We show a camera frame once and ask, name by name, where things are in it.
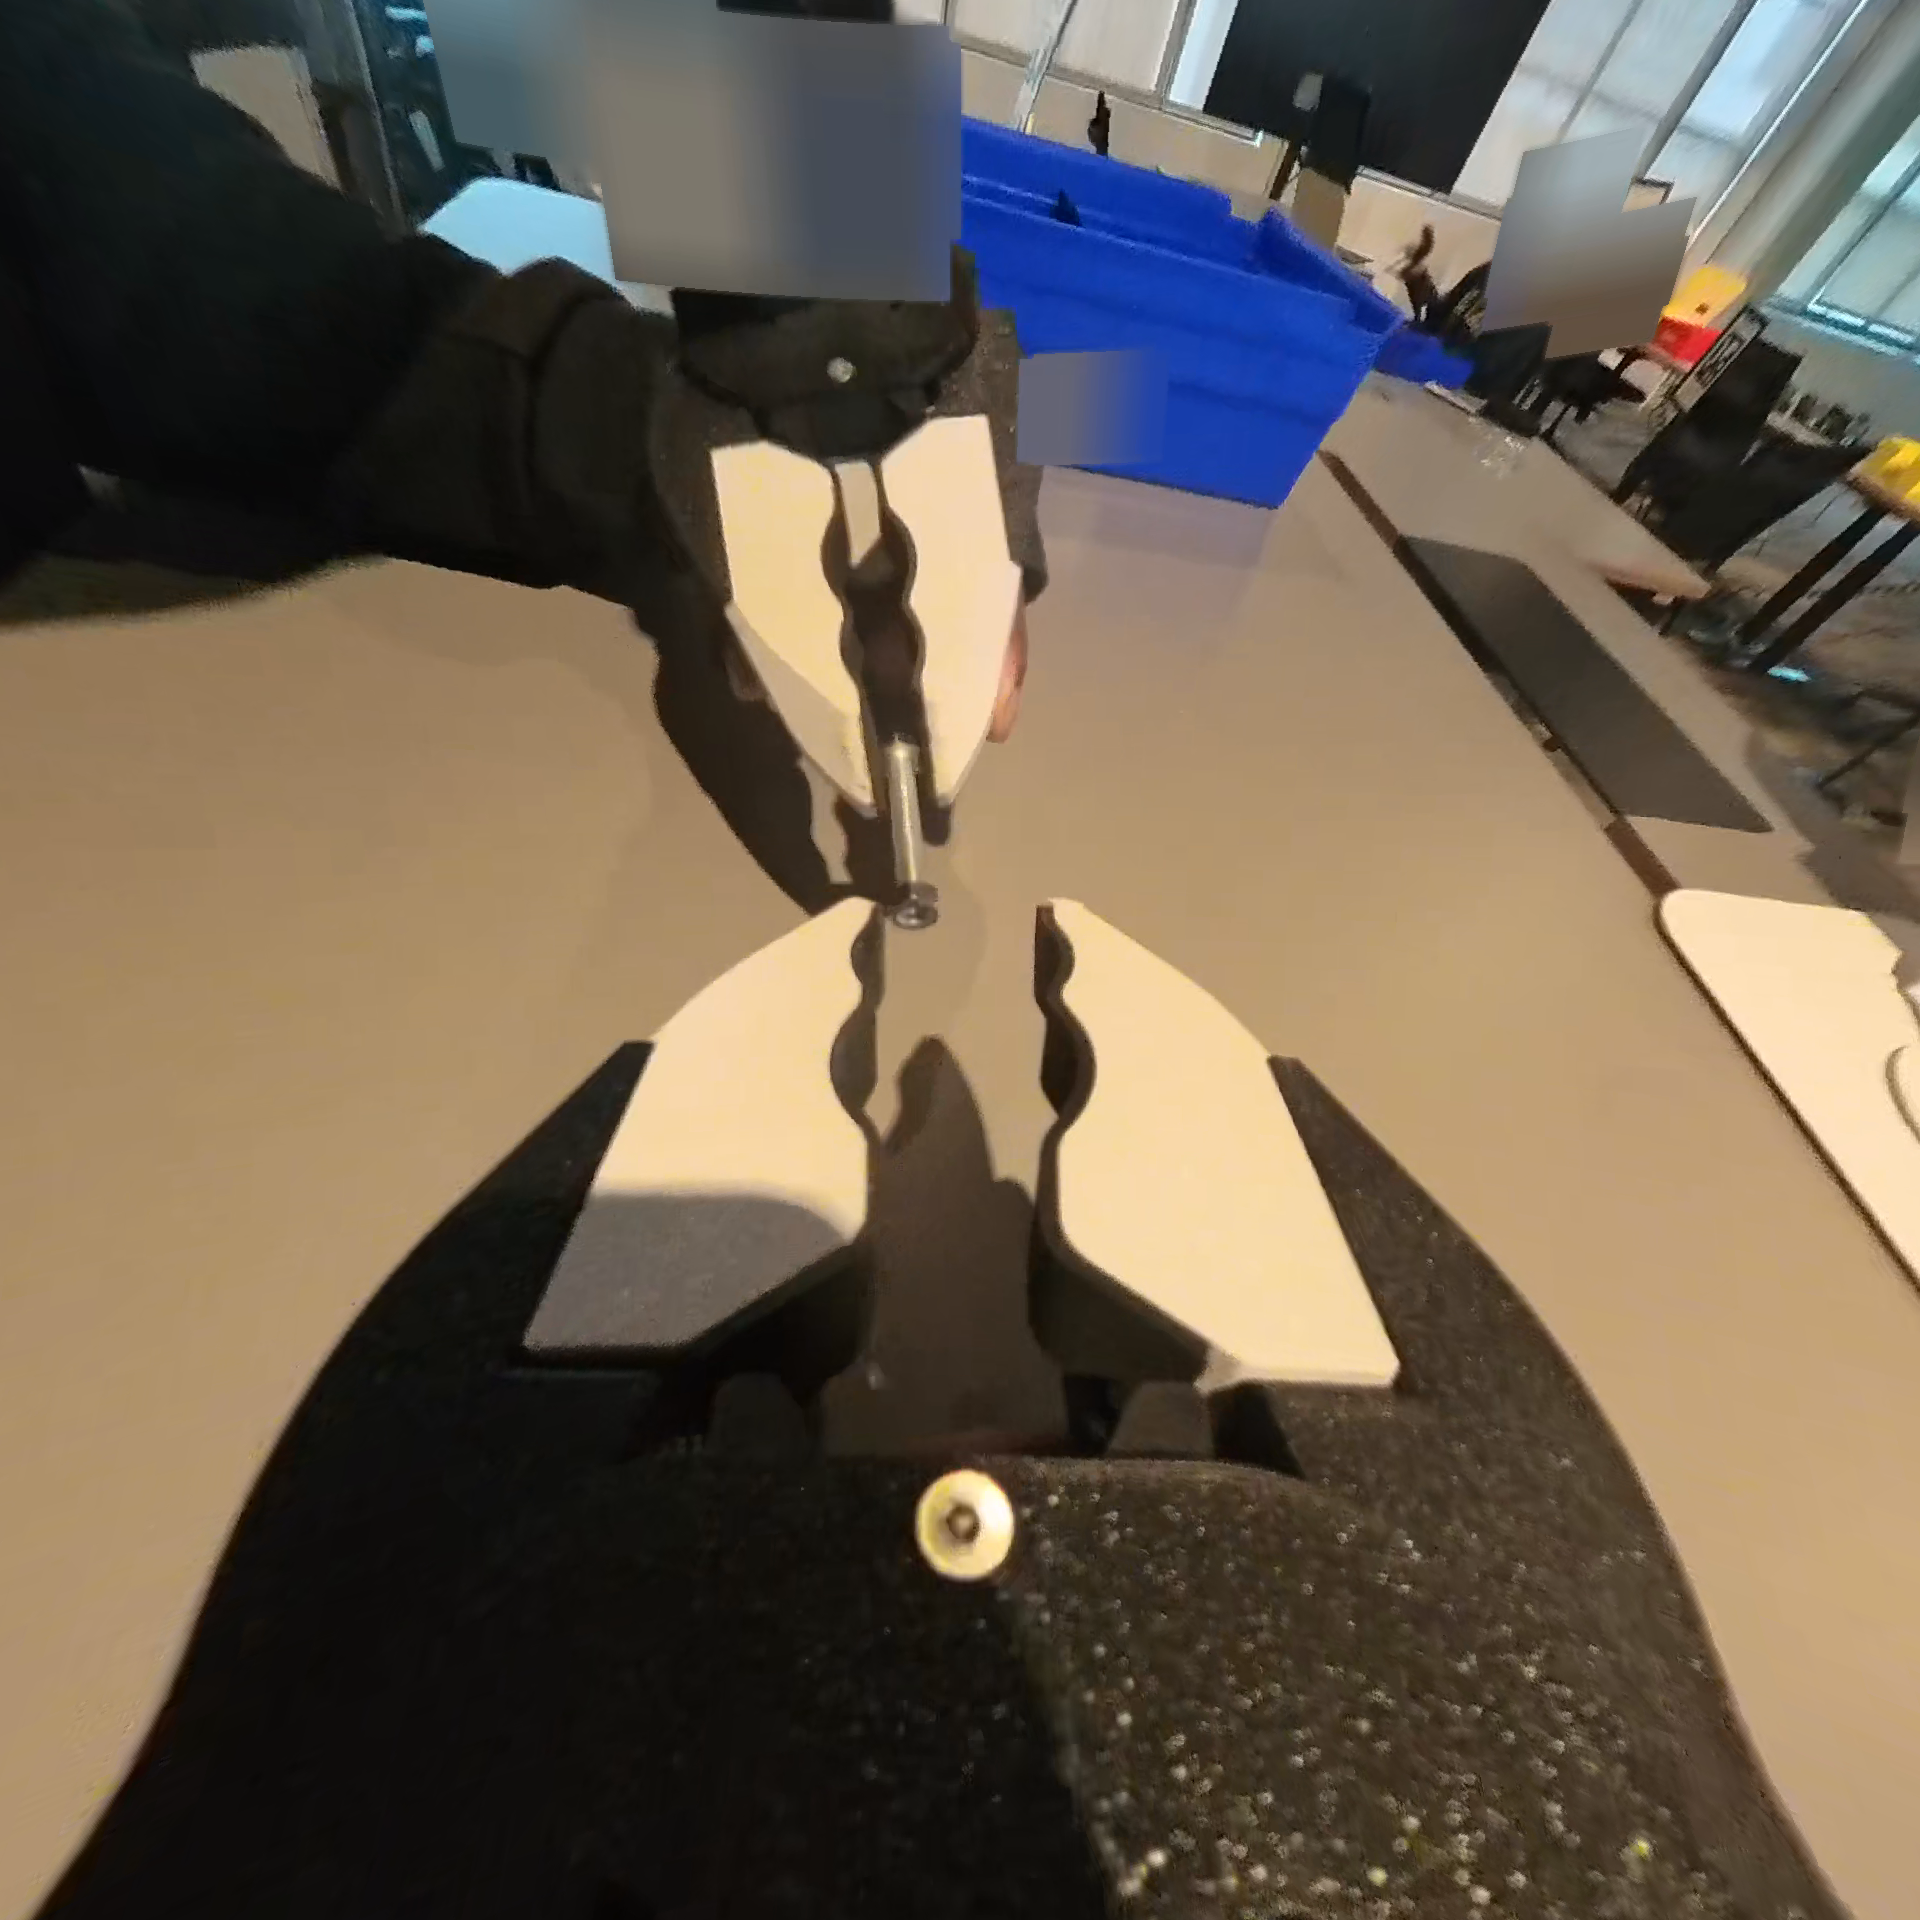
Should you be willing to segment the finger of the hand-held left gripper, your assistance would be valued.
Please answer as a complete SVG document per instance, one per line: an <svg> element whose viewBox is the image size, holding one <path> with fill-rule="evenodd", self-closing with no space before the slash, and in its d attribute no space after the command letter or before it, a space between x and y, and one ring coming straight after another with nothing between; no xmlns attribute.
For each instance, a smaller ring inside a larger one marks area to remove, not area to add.
<svg viewBox="0 0 1920 1920"><path fill-rule="evenodd" d="M992 424L936 415L879 466L882 533L900 565L906 715L937 816L949 816L988 745L1021 608Z"/></svg>
<svg viewBox="0 0 1920 1920"><path fill-rule="evenodd" d="M848 571L881 536L874 461L819 463L770 440L712 454L727 557L727 624L802 757L863 816L879 813L859 672L848 662Z"/></svg>

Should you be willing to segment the white base board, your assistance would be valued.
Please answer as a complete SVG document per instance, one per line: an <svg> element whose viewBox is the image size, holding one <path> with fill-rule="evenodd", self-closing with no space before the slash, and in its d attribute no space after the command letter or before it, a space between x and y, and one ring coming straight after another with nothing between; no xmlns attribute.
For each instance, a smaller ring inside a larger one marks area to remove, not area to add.
<svg viewBox="0 0 1920 1920"><path fill-rule="evenodd" d="M1839 905L1677 889L1655 920L1907 1272L1917 1272L1916 947Z"/></svg>

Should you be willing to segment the black chair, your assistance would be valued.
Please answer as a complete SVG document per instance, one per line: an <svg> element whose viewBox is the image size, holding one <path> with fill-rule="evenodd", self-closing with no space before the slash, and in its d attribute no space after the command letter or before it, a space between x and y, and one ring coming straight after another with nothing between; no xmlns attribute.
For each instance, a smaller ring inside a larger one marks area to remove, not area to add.
<svg viewBox="0 0 1920 1920"><path fill-rule="evenodd" d="M1611 501L1671 513L1711 496L1761 440L1802 362L1802 352L1762 334L1689 414L1677 414L1671 400L1652 439L1624 469Z"/></svg>

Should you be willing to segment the person's left forearm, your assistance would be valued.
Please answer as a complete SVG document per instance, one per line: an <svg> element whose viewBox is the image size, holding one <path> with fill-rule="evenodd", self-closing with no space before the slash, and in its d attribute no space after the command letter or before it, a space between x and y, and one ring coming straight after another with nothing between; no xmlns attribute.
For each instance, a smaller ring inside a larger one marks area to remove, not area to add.
<svg viewBox="0 0 1920 1920"><path fill-rule="evenodd" d="M4 3L3 306L4 573L89 472L631 608L691 571L660 318L392 232L121 3Z"/></svg>

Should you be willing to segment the silver bolt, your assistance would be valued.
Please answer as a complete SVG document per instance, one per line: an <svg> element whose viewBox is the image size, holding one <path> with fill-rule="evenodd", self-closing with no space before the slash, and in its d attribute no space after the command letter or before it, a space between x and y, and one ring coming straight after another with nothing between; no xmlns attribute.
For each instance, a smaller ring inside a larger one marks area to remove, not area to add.
<svg viewBox="0 0 1920 1920"><path fill-rule="evenodd" d="M882 742L879 797L889 831L898 898L906 886L931 883L923 870L921 762L911 735L892 735Z"/></svg>

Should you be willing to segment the black desk mat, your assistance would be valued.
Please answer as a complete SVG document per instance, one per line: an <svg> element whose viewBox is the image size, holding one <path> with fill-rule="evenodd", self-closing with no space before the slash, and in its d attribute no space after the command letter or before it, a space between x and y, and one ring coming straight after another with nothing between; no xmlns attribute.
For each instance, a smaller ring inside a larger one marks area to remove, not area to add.
<svg viewBox="0 0 1920 1920"><path fill-rule="evenodd" d="M1474 659L1521 694L1616 816L1770 831L1532 566L1426 536L1396 536L1394 550Z"/></svg>

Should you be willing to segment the black television on stand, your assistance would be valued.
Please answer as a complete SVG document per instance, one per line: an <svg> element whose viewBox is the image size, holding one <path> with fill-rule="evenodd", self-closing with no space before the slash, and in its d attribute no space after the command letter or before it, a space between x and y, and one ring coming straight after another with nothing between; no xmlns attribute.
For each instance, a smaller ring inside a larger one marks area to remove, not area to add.
<svg viewBox="0 0 1920 1920"><path fill-rule="evenodd" d="M1361 163L1449 191L1548 1L1237 1L1205 114L1282 134L1306 75L1370 95Z"/></svg>

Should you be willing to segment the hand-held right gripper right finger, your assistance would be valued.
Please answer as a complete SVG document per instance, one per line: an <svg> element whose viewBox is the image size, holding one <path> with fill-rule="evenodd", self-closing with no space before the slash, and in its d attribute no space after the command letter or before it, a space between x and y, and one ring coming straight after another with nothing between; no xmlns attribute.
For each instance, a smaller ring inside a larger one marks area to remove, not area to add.
<svg viewBox="0 0 1920 1920"><path fill-rule="evenodd" d="M1031 1330L1075 1449L1290 1449L1403 1363L1272 1046L1090 905L1035 919Z"/></svg>

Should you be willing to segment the large window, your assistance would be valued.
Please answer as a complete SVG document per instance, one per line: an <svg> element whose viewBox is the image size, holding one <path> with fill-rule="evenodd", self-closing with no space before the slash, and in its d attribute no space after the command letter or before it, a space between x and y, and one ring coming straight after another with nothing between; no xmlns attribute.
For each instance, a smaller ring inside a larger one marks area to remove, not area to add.
<svg viewBox="0 0 1920 1920"><path fill-rule="evenodd" d="M1633 134L1635 176L1693 206L1684 270L1777 291L1914 119L1916 3L1572 7L1611 10L1557 134Z"/></svg>

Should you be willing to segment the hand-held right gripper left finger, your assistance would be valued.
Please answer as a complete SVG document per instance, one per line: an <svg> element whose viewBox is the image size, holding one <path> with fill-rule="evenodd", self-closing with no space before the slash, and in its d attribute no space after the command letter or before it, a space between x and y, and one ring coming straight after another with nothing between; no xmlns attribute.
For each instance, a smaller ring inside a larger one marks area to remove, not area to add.
<svg viewBox="0 0 1920 1920"><path fill-rule="evenodd" d="M848 898L653 1034L522 1350L652 1376L663 1419L824 1441L874 1328L884 928Z"/></svg>

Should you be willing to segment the blue plastic bin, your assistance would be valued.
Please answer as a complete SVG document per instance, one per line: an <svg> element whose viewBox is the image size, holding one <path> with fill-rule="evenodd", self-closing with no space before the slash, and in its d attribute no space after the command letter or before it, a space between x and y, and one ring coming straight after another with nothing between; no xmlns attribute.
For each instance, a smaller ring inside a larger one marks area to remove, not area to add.
<svg viewBox="0 0 1920 1920"><path fill-rule="evenodd" d="M1084 218L1140 232L1233 230L1242 224L1231 194L1211 183L1165 176L971 114L960 127L970 194L996 186L1044 206L1067 199Z"/></svg>
<svg viewBox="0 0 1920 1920"><path fill-rule="evenodd" d="M1139 168L968 174L962 240L1015 319L1031 466L1273 509L1403 323L1288 217Z"/></svg>

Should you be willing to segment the printed marker board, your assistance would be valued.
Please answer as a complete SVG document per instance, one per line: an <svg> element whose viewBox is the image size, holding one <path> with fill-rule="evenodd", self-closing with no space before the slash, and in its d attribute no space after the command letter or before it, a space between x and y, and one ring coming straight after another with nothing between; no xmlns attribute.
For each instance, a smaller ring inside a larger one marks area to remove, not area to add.
<svg viewBox="0 0 1920 1920"><path fill-rule="evenodd" d="M1671 389L1671 403L1689 414L1706 392L1719 384L1729 367L1737 367L1749 347L1764 334L1768 318L1753 304L1739 306L1706 344L1700 355L1688 366Z"/></svg>

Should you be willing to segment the person's left hand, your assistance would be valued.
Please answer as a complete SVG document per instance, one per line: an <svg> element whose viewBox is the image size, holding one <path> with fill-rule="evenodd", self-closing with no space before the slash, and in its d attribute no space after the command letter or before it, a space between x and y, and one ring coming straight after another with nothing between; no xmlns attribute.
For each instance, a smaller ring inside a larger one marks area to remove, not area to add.
<svg viewBox="0 0 1920 1920"><path fill-rule="evenodd" d="M1020 591L1018 591L1018 599L1015 599L1015 613L1013 613L1011 631L1009 631L1002 664L1000 664L1000 683L996 683L992 719L991 719L991 731L988 731L988 739L994 747L1004 745L1011 737L1011 734L1015 731L1020 710L1021 710L1024 683L1027 683L1027 669L1028 669L1027 615L1028 615L1031 600L1034 600L1034 594L1028 590L1028 579L1021 578L1021 585L1020 585Z"/></svg>

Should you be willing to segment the yellow red storage bin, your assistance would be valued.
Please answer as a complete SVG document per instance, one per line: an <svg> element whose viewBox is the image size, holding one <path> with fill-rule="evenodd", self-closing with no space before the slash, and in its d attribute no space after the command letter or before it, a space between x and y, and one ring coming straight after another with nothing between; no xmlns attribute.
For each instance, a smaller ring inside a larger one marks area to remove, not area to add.
<svg viewBox="0 0 1920 1920"><path fill-rule="evenodd" d="M1682 275L1668 296L1650 347L1680 367L1691 367L1743 310L1747 275L1714 262Z"/></svg>

